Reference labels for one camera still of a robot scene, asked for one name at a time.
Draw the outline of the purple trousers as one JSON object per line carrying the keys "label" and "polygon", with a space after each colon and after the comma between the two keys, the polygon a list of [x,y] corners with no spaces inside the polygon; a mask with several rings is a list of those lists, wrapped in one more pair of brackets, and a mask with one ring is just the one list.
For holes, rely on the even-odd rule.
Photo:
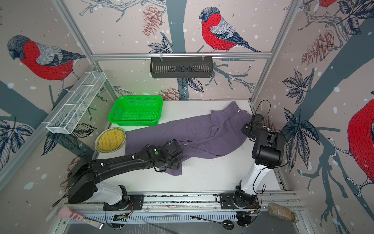
{"label": "purple trousers", "polygon": [[176,140],[183,151],[182,161],[190,158],[215,159],[238,149],[246,140],[241,129],[252,116],[231,102],[223,110],[126,133],[126,154],[132,156],[146,145],[163,146]]}

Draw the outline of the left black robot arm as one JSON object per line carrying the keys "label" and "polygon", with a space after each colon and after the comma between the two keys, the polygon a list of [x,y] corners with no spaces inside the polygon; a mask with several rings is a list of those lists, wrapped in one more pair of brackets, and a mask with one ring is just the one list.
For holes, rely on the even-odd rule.
{"label": "left black robot arm", "polygon": [[129,201],[125,186],[104,182],[113,176],[151,168],[178,170],[183,151],[177,142],[164,146],[147,145],[140,152],[109,159],[82,159],[68,173],[69,204],[87,200],[118,205]]}

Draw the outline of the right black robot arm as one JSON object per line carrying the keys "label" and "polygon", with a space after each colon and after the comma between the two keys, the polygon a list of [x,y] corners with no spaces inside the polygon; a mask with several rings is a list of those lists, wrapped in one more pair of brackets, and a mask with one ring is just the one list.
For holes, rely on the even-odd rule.
{"label": "right black robot arm", "polygon": [[249,124],[245,124],[241,132],[254,142],[252,158],[254,164],[244,179],[235,187],[233,200],[240,208],[251,206],[258,194],[260,182],[272,169],[280,167],[285,149],[284,134],[277,130],[269,130],[262,125],[264,117],[253,114]]}

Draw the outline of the green plastic basket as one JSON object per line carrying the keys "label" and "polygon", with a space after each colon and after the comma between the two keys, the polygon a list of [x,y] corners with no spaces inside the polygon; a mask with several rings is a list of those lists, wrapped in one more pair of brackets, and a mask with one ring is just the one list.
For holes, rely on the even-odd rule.
{"label": "green plastic basket", "polygon": [[160,96],[123,96],[115,101],[108,121],[119,126],[155,126],[163,103]]}

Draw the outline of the round woven bamboo tray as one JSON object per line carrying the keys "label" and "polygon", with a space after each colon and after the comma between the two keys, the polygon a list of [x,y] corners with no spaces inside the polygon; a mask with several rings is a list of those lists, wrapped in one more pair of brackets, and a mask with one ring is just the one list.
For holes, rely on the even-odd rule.
{"label": "round woven bamboo tray", "polygon": [[112,153],[120,149],[126,141],[126,133],[121,128],[110,128],[102,132],[95,140],[95,149],[99,153]]}

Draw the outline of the brown filled plastic bottle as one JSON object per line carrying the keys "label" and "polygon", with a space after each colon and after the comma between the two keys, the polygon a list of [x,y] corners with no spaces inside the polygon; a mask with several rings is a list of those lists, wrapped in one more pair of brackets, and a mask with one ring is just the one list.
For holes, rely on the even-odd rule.
{"label": "brown filled plastic bottle", "polygon": [[289,222],[294,222],[294,223],[298,221],[294,212],[292,212],[290,209],[286,207],[280,206],[275,203],[269,203],[268,214],[270,216],[273,216],[275,218],[278,218],[284,221],[289,221]]}

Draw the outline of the black long spoon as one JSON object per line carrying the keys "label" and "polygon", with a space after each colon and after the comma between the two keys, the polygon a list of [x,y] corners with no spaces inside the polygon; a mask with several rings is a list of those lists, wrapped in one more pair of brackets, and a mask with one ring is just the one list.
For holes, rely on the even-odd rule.
{"label": "black long spoon", "polygon": [[206,219],[206,218],[201,218],[201,217],[197,217],[197,216],[193,216],[193,215],[191,215],[190,218],[194,219],[194,220],[201,220],[201,221],[208,221],[208,222],[212,222],[212,223],[217,223],[217,224],[222,225],[226,230],[233,230],[234,229],[234,223],[231,220],[228,220],[228,219],[223,220],[223,221],[214,221],[214,220],[209,220],[209,219]]}

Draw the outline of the black hanging plastic basket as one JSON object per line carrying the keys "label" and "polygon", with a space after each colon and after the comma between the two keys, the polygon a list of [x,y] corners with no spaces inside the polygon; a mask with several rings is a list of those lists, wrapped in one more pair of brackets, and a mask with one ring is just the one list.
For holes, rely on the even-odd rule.
{"label": "black hanging plastic basket", "polygon": [[213,58],[152,58],[150,73],[154,79],[210,78],[213,75]]}

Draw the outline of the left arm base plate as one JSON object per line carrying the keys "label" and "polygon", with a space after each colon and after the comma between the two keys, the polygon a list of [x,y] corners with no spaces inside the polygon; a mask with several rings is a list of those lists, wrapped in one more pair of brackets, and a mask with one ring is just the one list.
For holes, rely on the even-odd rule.
{"label": "left arm base plate", "polygon": [[122,199],[120,202],[109,205],[104,204],[104,211],[140,211],[142,210],[144,195],[128,195],[126,198]]}

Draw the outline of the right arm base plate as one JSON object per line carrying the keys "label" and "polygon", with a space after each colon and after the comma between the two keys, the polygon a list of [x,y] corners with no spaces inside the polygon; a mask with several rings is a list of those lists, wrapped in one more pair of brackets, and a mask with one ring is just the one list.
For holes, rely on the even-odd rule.
{"label": "right arm base plate", "polygon": [[234,209],[259,209],[259,200],[256,195],[244,193],[242,196],[234,197],[234,194],[220,194],[219,203],[222,210]]}

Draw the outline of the aluminium mounting rail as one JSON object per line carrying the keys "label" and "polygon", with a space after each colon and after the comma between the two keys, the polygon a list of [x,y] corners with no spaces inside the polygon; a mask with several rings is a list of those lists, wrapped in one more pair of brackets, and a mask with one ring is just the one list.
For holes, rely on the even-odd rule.
{"label": "aluminium mounting rail", "polygon": [[[133,193],[129,195],[144,195],[143,212],[171,211],[215,211],[221,210],[220,193],[216,192],[167,192],[167,193]],[[264,211],[269,203],[275,203],[292,211],[303,211],[304,208],[296,196],[290,191],[266,191],[256,195],[259,209]]]}

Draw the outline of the pink handled brush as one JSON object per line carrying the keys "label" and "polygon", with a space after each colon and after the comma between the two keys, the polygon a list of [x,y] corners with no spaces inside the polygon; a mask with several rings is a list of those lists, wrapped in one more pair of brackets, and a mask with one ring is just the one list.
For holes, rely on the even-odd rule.
{"label": "pink handled brush", "polygon": [[87,219],[85,216],[72,211],[70,207],[61,208],[58,212],[58,217],[69,218],[73,221],[78,221],[78,222],[84,222],[84,223],[89,224],[89,225],[91,225],[93,227],[96,227],[98,229],[102,229],[104,227],[103,223]]}

